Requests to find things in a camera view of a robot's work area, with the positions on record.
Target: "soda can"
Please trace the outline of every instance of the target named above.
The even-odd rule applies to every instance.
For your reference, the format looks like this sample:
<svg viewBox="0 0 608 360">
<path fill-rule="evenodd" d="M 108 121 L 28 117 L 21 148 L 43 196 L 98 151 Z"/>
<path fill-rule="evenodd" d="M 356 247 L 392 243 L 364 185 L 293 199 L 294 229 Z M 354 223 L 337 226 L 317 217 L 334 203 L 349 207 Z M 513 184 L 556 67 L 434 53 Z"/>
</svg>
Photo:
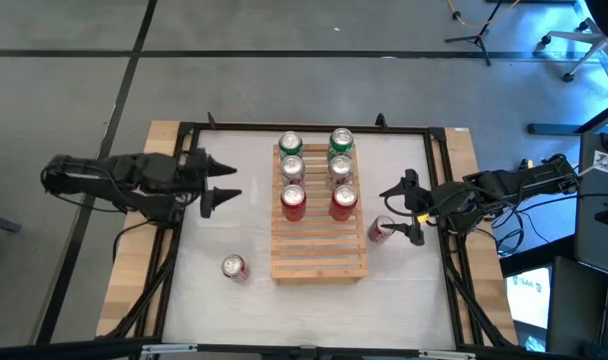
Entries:
<svg viewBox="0 0 608 360">
<path fill-rule="evenodd" d="M 241 256 L 232 254 L 222 261 L 222 274 L 235 282 L 241 283 L 251 275 L 251 269 Z"/>
<path fill-rule="evenodd" d="M 299 185 L 288 185 L 282 190 L 282 214 L 289 221 L 298 221 L 306 213 L 306 192 Z"/>
<path fill-rule="evenodd" d="M 340 185 L 333 192 L 328 214 L 336 221 L 344 221 L 353 213 L 357 205 L 357 194 L 349 185 Z"/>
<path fill-rule="evenodd" d="M 381 244 L 386 241 L 395 230 L 382 227 L 384 224 L 393 224 L 395 223 L 393 219 L 386 215 L 380 215 L 375 218 L 375 221 L 368 228 L 366 234 L 368 235 L 369 240 L 376 244 Z"/>
<path fill-rule="evenodd" d="M 282 183 L 284 185 L 299 185 L 304 187 L 304 160 L 297 156 L 288 155 L 282 160 Z"/>
<path fill-rule="evenodd" d="M 282 137 L 280 137 L 279 147 L 280 159 L 284 159 L 284 157 L 288 155 L 302 157 L 302 138 L 297 135 L 296 132 L 285 132 Z"/>
<path fill-rule="evenodd" d="M 331 134 L 328 144 L 328 160 L 332 158 L 344 155 L 348 158 L 351 157 L 351 148 L 353 147 L 353 134 L 345 128 L 335 129 Z"/>
<path fill-rule="evenodd" d="M 348 184 L 353 177 L 351 159 L 344 155 L 336 156 L 328 164 L 329 189 L 335 191 L 338 186 Z"/>
</svg>

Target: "office chair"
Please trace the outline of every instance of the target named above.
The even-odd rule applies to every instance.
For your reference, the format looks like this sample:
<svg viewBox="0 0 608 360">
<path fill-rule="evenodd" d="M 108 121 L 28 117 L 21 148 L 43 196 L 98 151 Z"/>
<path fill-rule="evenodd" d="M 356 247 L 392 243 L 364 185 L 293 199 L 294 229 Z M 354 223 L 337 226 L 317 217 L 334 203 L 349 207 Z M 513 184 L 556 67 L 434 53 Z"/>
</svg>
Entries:
<svg viewBox="0 0 608 360">
<path fill-rule="evenodd" d="M 586 20 L 580 23 L 578 28 L 581 31 L 591 29 L 591 33 L 550 31 L 542 37 L 540 42 L 546 46 L 551 42 L 551 37 L 555 36 L 591 44 L 591 49 L 586 53 L 586 56 L 575 64 L 571 71 L 564 74 L 562 77 L 564 82 L 573 81 L 577 69 L 599 50 L 603 50 L 608 55 L 608 0 L 587 0 L 586 5 L 595 21 L 591 18 L 586 18 Z"/>
</svg>

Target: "wooden slat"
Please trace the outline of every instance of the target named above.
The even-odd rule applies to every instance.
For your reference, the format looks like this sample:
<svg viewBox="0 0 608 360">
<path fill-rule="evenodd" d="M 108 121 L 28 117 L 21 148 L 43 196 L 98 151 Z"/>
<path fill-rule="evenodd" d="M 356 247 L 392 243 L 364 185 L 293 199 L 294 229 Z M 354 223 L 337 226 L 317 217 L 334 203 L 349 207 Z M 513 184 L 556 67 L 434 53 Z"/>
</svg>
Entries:
<svg viewBox="0 0 608 360">
<path fill-rule="evenodd" d="M 359 245 L 360 239 L 296 239 L 278 240 L 279 246 L 325 246 L 325 245 Z"/>
<path fill-rule="evenodd" d="M 328 166 L 324 159 L 304 159 L 304 166 L 324 165 Z"/>
<path fill-rule="evenodd" d="M 331 193 L 330 192 L 319 192 L 319 193 L 307 192 L 306 197 L 308 199 L 330 199 Z"/>
<path fill-rule="evenodd" d="M 329 229 L 317 230 L 302 227 L 298 230 L 274 230 L 276 236 L 336 236 L 336 235 L 355 235 L 355 229 Z"/>
<path fill-rule="evenodd" d="M 327 152 L 328 151 L 328 144 L 304 144 L 303 146 L 304 151 L 323 151 L 323 152 Z"/>
<path fill-rule="evenodd" d="M 282 208 L 279 209 L 275 209 L 273 208 L 273 219 L 284 219 L 284 217 L 282 217 Z M 306 209 L 306 217 L 326 217 L 328 216 L 330 218 L 330 215 L 328 214 L 328 208 L 315 208 L 315 209 Z"/>
<path fill-rule="evenodd" d="M 366 269 L 347 270 L 275 270 L 271 274 L 274 278 L 363 278 L 368 275 Z"/>
<path fill-rule="evenodd" d="M 339 265 L 359 265 L 359 259 L 309 259 L 309 260 L 277 260 L 275 265 L 278 267 L 288 266 L 339 266 Z"/>
<path fill-rule="evenodd" d="M 306 181 L 326 181 L 326 174 L 306 174 Z"/>
<path fill-rule="evenodd" d="M 278 220 L 277 227 L 281 228 L 283 226 L 348 226 L 348 225 L 356 225 L 355 220 L 345 220 L 345 221 L 337 221 L 333 218 L 329 218 L 328 220 L 321 221 L 288 221 L 288 220 Z"/>
<path fill-rule="evenodd" d="M 364 252 L 366 249 L 272 250 L 272 254 L 277 256 L 340 256 L 359 255 Z"/>
</svg>

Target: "green soda can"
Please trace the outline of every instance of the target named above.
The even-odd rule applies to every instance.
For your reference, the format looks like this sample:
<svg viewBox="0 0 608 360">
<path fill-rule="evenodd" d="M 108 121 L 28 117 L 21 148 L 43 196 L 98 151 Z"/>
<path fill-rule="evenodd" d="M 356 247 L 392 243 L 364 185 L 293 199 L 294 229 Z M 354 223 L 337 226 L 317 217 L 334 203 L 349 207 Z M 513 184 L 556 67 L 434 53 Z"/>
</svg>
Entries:
<svg viewBox="0 0 608 360">
<path fill-rule="evenodd" d="M 280 160 L 284 157 L 293 155 L 302 157 L 302 138 L 294 131 L 287 131 L 282 135 L 279 141 L 280 145 Z"/>
<path fill-rule="evenodd" d="M 328 161 L 338 155 L 351 158 L 351 148 L 353 147 L 353 134 L 345 128 L 335 129 L 331 134 L 328 144 Z"/>
</svg>

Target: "can lid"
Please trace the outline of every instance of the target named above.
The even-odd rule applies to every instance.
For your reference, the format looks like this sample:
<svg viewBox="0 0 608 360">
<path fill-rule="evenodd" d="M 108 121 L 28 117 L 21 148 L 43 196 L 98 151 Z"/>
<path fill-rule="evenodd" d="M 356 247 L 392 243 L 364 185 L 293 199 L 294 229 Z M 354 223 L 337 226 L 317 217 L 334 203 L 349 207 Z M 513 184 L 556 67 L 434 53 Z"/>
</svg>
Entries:
<svg viewBox="0 0 608 360">
<path fill-rule="evenodd" d="M 299 174 L 304 169 L 304 161 L 301 158 L 289 155 L 282 160 L 282 171 L 286 174 Z"/>
<path fill-rule="evenodd" d="M 282 192 L 282 199 L 288 205 L 299 205 L 304 201 L 304 189 L 299 185 L 289 185 Z"/>
<path fill-rule="evenodd" d="M 242 258 L 239 255 L 229 255 L 222 261 L 222 272 L 235 275 L 242 270 Z"/>
<path fill-rule="evenodd" d="M 335 189 L 333 194 L 335 200 L 342 206 L 351 206 L 357 201 L 355 190 L 348 185 L 341 185 Z"/>
<path fill-rule="evenodd" d="M 280 145 L 285 149 L 296 149 L 301 143 L 300 136 L 293 131 L 285 132 L 280 138 Z"/>
<path fill-rule="evenodd" d="M 348 129 L 339 128 L 333 131 L 331 139 L 337 145 L 348 145 L 353 143 L 353 134 Z"/>
<path fill-rule="evenodd" d="M 390 235 L 395 232 L 393 229 L 382 227 L 382 225 L 395 224 L 395 221 L 386 215 L 377 217 L 377 228 L 384 234 Z"/>
<path fill-rule="evenodd" d="M 344 155 L 336 156 L 331 160 L 331 170 L 335 174 L 348 174 L 351 172 L 351 159 Z"/>
</svg>

